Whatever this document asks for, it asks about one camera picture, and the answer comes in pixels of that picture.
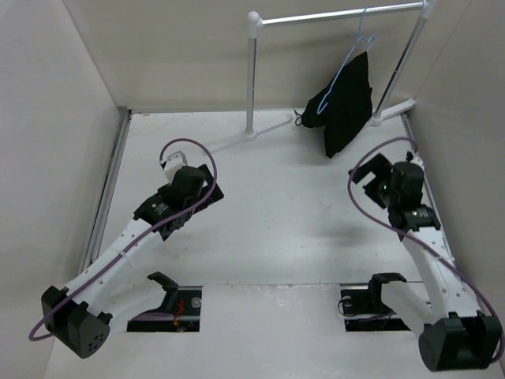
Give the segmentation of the black trousers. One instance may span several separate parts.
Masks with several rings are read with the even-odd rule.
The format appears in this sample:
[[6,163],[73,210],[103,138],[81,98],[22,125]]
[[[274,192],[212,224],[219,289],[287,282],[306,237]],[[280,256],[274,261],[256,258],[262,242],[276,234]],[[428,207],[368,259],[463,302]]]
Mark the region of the black trousers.
[[295,124],[324,130],[324,154],[331,159],[361,132],[372,117],[372,87],[368,80],[368,53],[345,64],[334,83],[329,83],[308,102]]

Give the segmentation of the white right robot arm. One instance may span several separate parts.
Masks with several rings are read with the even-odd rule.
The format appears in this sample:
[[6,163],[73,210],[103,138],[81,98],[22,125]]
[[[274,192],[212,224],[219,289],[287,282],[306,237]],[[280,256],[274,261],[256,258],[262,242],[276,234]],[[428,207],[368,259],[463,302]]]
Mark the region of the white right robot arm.
[[485,370],[502,350],[499,318],[485,314],[477,290],[463,279],[443,242],[436,212],[424,204],[425,173],[420,159],[391,163],[377,154],[349,172],[358,184],[368,174],[365,195],[387,211],[386,228],[398,236],[413,259],[427,293],[417,295],[402,275],[375,274],[366,292],[368,307],[388,308],[417,337],[421,360],[432,372]]

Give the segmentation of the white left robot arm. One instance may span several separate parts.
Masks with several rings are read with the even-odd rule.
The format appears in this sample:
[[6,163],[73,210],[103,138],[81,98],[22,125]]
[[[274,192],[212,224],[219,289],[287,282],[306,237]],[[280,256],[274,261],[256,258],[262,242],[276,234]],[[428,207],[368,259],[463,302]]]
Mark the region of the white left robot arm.
[[216,165],[180,166],[165,186],[133,213],[125,230],[84,272],[62,289],[41,297],[42,323],[78,357],[93,355],[119,322],[111,295],[136,271],[141,258],[157,250],[190,218],[223,199]]

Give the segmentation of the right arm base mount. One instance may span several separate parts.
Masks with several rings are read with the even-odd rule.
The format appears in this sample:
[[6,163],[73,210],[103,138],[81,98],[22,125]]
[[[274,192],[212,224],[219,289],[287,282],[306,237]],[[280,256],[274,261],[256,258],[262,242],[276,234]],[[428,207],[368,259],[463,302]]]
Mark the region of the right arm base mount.
[[344,317],[347,332],[398,332],[410,329],[402,319],[382,302],[382,286],[407,280],[399,273],[376,273],[361,286],[344,286],[338,310]]

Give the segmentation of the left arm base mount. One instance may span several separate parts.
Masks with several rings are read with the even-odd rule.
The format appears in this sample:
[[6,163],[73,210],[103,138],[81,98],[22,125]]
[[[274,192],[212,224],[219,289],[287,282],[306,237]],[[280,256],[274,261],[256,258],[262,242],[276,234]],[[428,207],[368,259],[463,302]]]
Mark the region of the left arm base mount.
[[146,310],[127,323],[127,332],[199,332],[202,287],[179,287],[158,308]]

